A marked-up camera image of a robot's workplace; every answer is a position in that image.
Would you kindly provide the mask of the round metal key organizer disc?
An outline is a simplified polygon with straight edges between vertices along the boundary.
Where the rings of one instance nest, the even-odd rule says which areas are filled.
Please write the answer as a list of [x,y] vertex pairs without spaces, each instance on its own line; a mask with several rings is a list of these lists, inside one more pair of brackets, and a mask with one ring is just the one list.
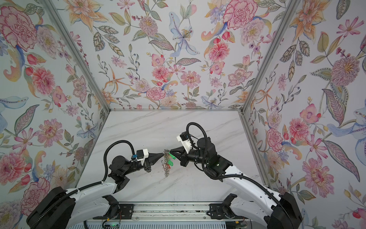
[[162,159],[162,166],[163,166],[163,169],[164,169],[164,173],[165,173],[165,177],[168,177],[169,174],[170,174],[170,170],[171,170],[171,166],[168,165],[168,159],[169,159],[169,153],[170,151],[165,149],[164,150],[164,157]]

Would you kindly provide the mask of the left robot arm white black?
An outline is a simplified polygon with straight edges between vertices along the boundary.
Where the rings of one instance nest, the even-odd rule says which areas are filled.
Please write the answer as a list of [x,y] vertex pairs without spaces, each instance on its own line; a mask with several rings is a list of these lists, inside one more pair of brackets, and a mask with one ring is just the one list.
[[107,167],[102,181],[81,188],[54,188],[27,217],[26,222],[32,229],[67,229],[89,219],[119,216],[121,206],[113,195],[124,189],[130,181],[127,175],[141,169],[150,172],[151,167],[163,156],[163,153],[150,154],[145,150],[139,150],[138,155],[132,156],[131,160],[117,156]]

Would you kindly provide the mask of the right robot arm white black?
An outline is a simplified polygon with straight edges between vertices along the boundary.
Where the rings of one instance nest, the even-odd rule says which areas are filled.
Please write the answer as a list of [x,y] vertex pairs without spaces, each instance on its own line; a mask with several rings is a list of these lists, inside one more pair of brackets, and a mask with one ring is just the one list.
[[218,180],[239,191],[229,194],[220,204],[210,204],[211,219],[249,219],[267,229],[298,229],[303,217],[295,198],[266,188],[241,172],[232,162],[218,155],[210,138],[201,138],[195,145],[187,136],[177,136],[182,145],[172,149],[181,166],[196,163],[212,180]]

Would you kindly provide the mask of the green key tag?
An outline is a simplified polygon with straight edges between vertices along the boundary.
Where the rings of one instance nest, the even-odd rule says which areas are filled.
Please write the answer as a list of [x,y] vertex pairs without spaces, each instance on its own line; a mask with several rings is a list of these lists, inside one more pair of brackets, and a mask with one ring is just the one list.
[[171,153],[168,153],[168,155],[169,155],[168,165],[172,167],[174,165],[173,161],[176,160],[176,157]]

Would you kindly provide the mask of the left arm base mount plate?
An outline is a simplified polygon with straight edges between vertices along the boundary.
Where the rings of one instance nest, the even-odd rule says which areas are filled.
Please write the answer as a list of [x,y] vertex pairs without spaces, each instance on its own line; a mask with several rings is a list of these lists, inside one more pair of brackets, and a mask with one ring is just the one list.
[[134,204],[119,204],[111,206],[107,213],[103,216],[94,217],[93,219],[132,219]]

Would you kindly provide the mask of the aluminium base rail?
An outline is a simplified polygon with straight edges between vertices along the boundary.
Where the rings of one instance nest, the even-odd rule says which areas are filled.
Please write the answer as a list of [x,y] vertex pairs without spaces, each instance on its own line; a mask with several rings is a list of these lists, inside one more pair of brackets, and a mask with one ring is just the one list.
[[[293,223],[290,222],[290,210],[286,209],[284,203],[270,206],[269,213],[256,207],[251,202],[244,202],[242,205],[236,206],[229,201],[217,203],[203,203],[203,202],[172,202],[172,203],[119,203],[119,204],[134,204],[132,219],[122,220],[141,220],[141,219],[156,219],[156,220],[173,220],[177,219],[211,219],[206,212],[209,210],[210,204],[226,204],[229,205],[234,214],[243,216],[246,219],[251,219],[264,226],[269,226],[271,223],[279,225],[284,224],[285,227],[291,227]],[[108,210],[93,204],[90,207],[84,207],[80,210],[74,209],[73,212],[62,211],[58,207],[53,213],[47,214],[45,219],[49,225],[55,228],[67,229],[73,225],[93,219],[94,217],[103,216]]]

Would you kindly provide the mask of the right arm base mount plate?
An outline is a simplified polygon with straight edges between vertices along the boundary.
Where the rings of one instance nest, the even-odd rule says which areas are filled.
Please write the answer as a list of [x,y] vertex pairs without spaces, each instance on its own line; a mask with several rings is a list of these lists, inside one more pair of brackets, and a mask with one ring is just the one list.
[[217,219],[217,220],[224,220],[224,219],[230,219],[230,220],[239,220],[244,221],[246,218],[243,216],[238,216],[234,214],[232,209],[229,205],[226,204],[210,204],[209,210],[206,212],[206,214],[211,219]]

